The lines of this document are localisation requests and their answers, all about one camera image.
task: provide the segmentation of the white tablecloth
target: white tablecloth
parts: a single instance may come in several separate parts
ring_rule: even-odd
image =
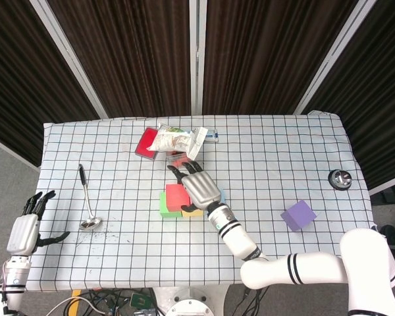
[[[240,282],[235,260],[207,217],[162,219],[159,194],[176,183],[165,154],[155,161],[134,151],[145,127],[159,122],[216,128],[196,159],[225,191],[226,202],[262,252],[339,255],[343,233],[373,224],[369,194],[336,115],[120,118],[45,125],[38,191],[56,191],[41,236],[68,230],[61,244],[32,256],[29,290],[180,286]],[[92,208],[103,222],[79,231],[88,218],[78,176],[83,164]],[[328,183],[333,169],[350,172],[348,191]],[[291,232],[280,214],[298,200],[317,218]]]

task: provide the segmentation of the plastic wrapper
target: plastic wrapper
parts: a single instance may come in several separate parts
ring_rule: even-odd
[[[190,161],[190,159],[187,158],[186,153],[180,153],[178,151],[167,153],[165,159],[167,160],[168,165],[172,165],[177,168],[180,168],[183,163],[188,163]]]
[[[217,143],[218,142],[218,131],[216,129],[208,130],[208,133],[206,133],[205,142]]]
[[[187,157],[194,160],[205,141],[207,128],[199,127],[191,132],[185,132],[177,127],[161,125],[150,151],[184,151]]]

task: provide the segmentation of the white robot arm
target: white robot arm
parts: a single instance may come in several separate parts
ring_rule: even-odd
[[[243,283],[252,289],[271,284],[348,283],[348,315],[395,316],[395,260],[386,240],[366,228],[351,230],[340,243],[342,259],[329,253],[290,254],[268,261],[248,236],[212,178],[195,162],[183,163],[189,175],[169,169],[183,183],[193,204],[208,210],[208,218],[234,256],[244,260]]]
[[[45,204],[55,196],[55,193],[50,191],[38,201],[41,195],[42,192],[26,202],[22,215],[13,224],[7,244],[7,252],[11,258],[3,264],[0,279],[0,315],[24,315],[19,311],[19,307],[31,268],[29,257],[38,247],[56,244],[69,235],[69,232],[64,232],[56,238],[41,239],[40,221],[45,211]]]

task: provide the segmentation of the food packet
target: food packet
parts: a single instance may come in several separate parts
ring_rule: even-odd
[[[162,124],[158,134],[147,150],[151,151],[184,151],[189,159],[194,160],[205,141],[207,128],[195,128],[185,132],[177,127]]]

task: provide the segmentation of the pink block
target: pink block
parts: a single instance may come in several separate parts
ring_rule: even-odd
[[[167,209],[169,212],[179,212],[182,205],[190,205],[190,197],[186,189],[181,184],[166,184],[165,194],[167,199]]]

